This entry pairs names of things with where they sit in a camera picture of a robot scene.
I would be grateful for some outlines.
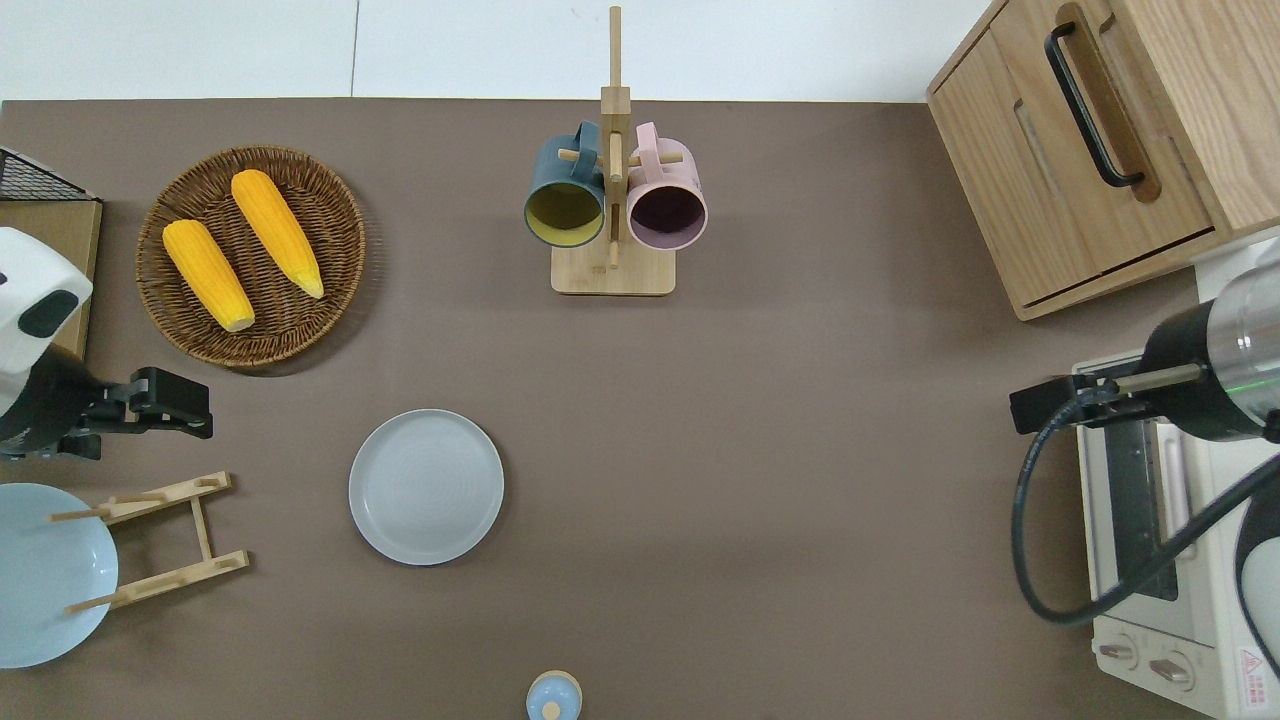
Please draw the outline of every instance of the pink mug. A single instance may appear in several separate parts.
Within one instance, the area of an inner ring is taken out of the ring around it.
[[[663,164],[659,155],[678,152],[678,163]],[[640,167],[628,173],[627,227],[636,242],[654,250],[689,247],[707,229],[707,200],[698,165],[684,143],[659,138],[653,123],[636,127]]]

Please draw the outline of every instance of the oven window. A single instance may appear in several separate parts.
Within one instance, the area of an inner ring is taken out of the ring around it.
[[[1107,425],[1107,475],[1111,523],[1116,541],[1116,573],[1130,575],[1156,553],[1161,539],[1160,471],[1152,420]],[[1167,565],[1138,594],[1178,600],[1178,570]]]

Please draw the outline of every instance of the wicker basket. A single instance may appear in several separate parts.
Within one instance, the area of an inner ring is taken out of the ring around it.
[[[279,186],[311,241],[324,297],[284,277],[236,206],[232,176],[248,168]],[[212,233],[253,305],[252,327],[228,333],[183,282],[161,242],[179,219]],[[364,269],[365,222],[351,191],[329,168],[284,147],[234,147],[202,160],[160,193],[138,237],[138,292],[156,327],[183,352],[232,369],[280,363],[315,345],[351,305]]]

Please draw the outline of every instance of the white wall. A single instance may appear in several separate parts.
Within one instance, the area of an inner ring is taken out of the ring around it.
[[[0,0],[0,100],[920,101],[988,0]]]

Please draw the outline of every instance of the mug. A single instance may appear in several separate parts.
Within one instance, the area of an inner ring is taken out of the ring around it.
[[[576,150],[577,160],[561,160]],[[604,176],[595,167],[600,127],[584,120],[577,135],[558,135],[538,151],[534,181],[525,199],[525,224],[553,247],[586,245],[604,228]]]
[[[659,154],[680,152],[684,160],[662,164]],[[636,242],[654,250],[689,247],[707,229],[707,200],[698,165],[684,143],[659,138],[653,123],[636,127],[640,167],[628,173],[627,227]]]

